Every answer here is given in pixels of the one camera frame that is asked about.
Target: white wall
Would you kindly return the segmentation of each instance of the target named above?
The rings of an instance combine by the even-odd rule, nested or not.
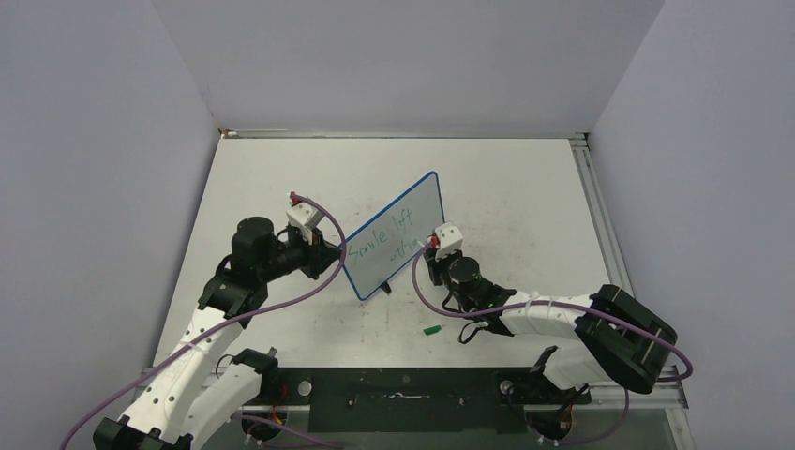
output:
[[[696,364],[702,450],[795,441],[793,21],[667,0],[591,136],[637,296]]]
[[[148,0],[26,0],[0,136],[0,446],[52,449],[151,362],[217,132]]]
[[[592,129],[662,0],[153,0],[225,128]]]

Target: blue whiteboard frame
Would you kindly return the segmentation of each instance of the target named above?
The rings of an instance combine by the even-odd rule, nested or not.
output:
[[[377,219],[377,218],[381,217],[381,216],[382,216],[382,215],[383,215],[383,214],[384,214],[384,213],[385,213],[387,210],[389,210],[389,208],[391,208],[392,206],[394,206],[394,205],[395,205],[395,203],[397,203],[397,202],[400,202],[400,199],[402,199],[403,197],[405,197],[406,195],[408,195],[408,194],[409,194],[409,192],[411,192],[411,191],[412,191],[414,188],[416,188],[417,186],[419,186],[419,185],[420,185],[420,184],[421,184],[423,181],[427,180],[429,176],[433,176],[433,175],[436,175],[436,190],[438,190],[438,191],[439,191],[439,206],[440,206],[440,208],[442,209],[442,223],[446,222],[447,220],[444,218],[444,202],[442,202],[442,187],[441,187],[441,186],[440,186],[440,184],[439,184],[439,174],[438,174],[438,173],[436,173],[435,171],[430,171],[430,172],[426,173],[426,174],[425,174],[425,175],[424,175],[422,178],[420,178],[420,179],[419,179],[419,180],[418,180],[416,183],[414,183],[414,184],[413,184],[413,185],[411,185],[411,186],[410,186],[408,189],[406,189],[406,190],[405,190],[405,191],[404,191],[402,194],[400,194],[399,196],[397,196],[397,198],[396,198],[396,199],[394,199],[394,200],[393,200],[393,201],[391,201],[389,204],[387,204],[387,205],[386,205],[386,206],[385,206],[385,207],[384,207],[384,208],[383,208],[381,211],[379,211],[379,212],[378,212],[378,213],[377,213],[375,216],[371,217],[371,218],[370,218],[370,220],[368,220],[367,222],[365,222],[365,224],[364,224],[364,225],[362,225],[361,227],[359,227],[359,228],[358,228],[358,229],[357,229],[355,232],[352,232],[352,233],[351,233],[351,235],[350,235],[350,236],[348,236],[348,238],[346,239],[346,242],[347,242],[347,241],[350,241],[350,240],[351,240],[351,239],[353,239],[353,238],[354,238],[354,237],[355,237],[357,234],[361,233],[361,232],[362,232],[362,231],[363,231],[365,228],[367,228],[367,227],[368,227],[368,225],[369,225],[369,224],[371,224],[373,221],[375,221],[375,219]],[[405,266],[406,266],[406,264],[410,263],[410,262],[411,262],[411,261],[414,259],[414,257],[417,255],[417,253],[418,253],[418,252],[419,252],[419,250],[417,250],[417,251],[415,251],[414,253],[412,253],[412,256],[411,256],[411,258],[409,258],[409,259],[408,259],[406,262],[404,262],[404,263],[403,263],[403,265],[401,265],[401,266],[400,266],[400,267],[399,267],[399,268],[398,268],[398,269],[397,269],[395,272],[393,272],[393,273],[392,273],[392,275],[390,275],[389,277],[387,277],[385,282],[389,282],[389,280],[390,280],[390,279],[392,279],[392,277],[394,277],[394,276],[395,276],[395,274],[396,274],[397,272],[400,272],[401,270],[403,270],[403,267],[405,267]],[[343,266],[342,266],[342,268],[345,270],[345,276],[346,276],[346,277],[348,277],[348,281],[351,283],[351,287],[353,288],[353,292],[354,292],[354,293],[356,293],[356,298],[358,298],[358,299],[359,299],[359,301],[361,301],[361,302],[364,302],[365,300],[369,299],[369,297],[370,297],[372,294],[376,293],[376,292],[377,292],[377,291],[380,289],[380,288],[375,288],[375,289],[374,289],[372,292],[368,293],[367,295],[365,295],[365,296],[363,297],[363,296],[362,296],[362,294],[361,294],[361,293],[359,293],[359,291],[356,289],[356,285],[353,283],[353,279],[351,278],[351,274],[349,274],[349,273],[348,273],[348,267],[347,267],[347,266],[345,266],[345,265],[343,265]]]

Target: green marker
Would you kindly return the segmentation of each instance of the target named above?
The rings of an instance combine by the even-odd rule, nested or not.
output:
[[[430,335],[435,335],[436,333],[439,333],[440,331],[442,331],[442,326],[441,325],[436,325],[436,326],[431,326],[430,328],[424,329],[423,333],[425,333],[425,336],[430,336]]]

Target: screw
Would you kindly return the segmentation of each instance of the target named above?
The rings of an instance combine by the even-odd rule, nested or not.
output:
[[[500,383],[500,392],[502,392],[504,395],[508,395],[514,392],[513,382],[511,382],[510,380],[503,380]]]
[[[312,383],[303,381],[298,384],[298,394],[302,397],[308,396],[312,392]]]

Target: white table surface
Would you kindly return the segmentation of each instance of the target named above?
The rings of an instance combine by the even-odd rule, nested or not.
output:
[[[162,361],[183,335],[204,284],[230,253],[237,223],[264,216],[286,223],[287,193],[309,196],[351,233],[428,171],[440,176],[447,220],[465,236],[464,254],[505,288],[550,295],[595,293],[608,282],[567,140],[225,139],[217,153],[157,347]],[[338,234],[320,227],[330,242]],[[426,296],[446,294],[418,271]],[[295,272],[268,286],[266,305],[319,282]],[[283,367],[444,368],[531,365],[558,340],[479,334],[456,339],[465,321],[439,316],[416,298],[407,266],[392,294],[366,302],[340,273],[324,292],[255,318],[228,353],[278,349]],[[438,334],[423,329],[442,325]]]

